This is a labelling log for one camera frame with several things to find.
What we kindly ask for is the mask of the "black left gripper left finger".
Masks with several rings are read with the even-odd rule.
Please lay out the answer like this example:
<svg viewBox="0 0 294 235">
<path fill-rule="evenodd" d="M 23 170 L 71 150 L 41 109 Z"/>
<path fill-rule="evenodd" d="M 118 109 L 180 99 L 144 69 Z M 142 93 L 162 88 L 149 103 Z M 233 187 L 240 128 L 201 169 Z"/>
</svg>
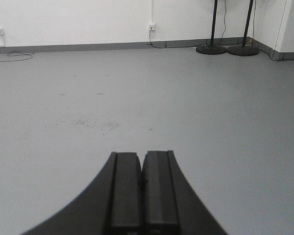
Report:
<svg viewBox="0 0 294 235">
<path fill-rule="evenodd" d="M 59 212 L 27 235 L 137 235 L 141 167 L 136 153 L 111 153 L 94 180 Z"/>
</svg>

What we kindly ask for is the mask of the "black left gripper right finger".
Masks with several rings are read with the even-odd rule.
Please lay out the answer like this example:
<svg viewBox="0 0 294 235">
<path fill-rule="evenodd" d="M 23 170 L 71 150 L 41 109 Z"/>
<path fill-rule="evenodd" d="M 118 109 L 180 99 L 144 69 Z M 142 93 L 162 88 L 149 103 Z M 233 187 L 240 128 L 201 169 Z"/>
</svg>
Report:
<svg viewBox="0 0 294 235">
<path fill-rule="evenodd" d="M 143 163 L 147 235 L 225 235 L 181 171 L 173 151 L 149 151 Z"/>
</svg>

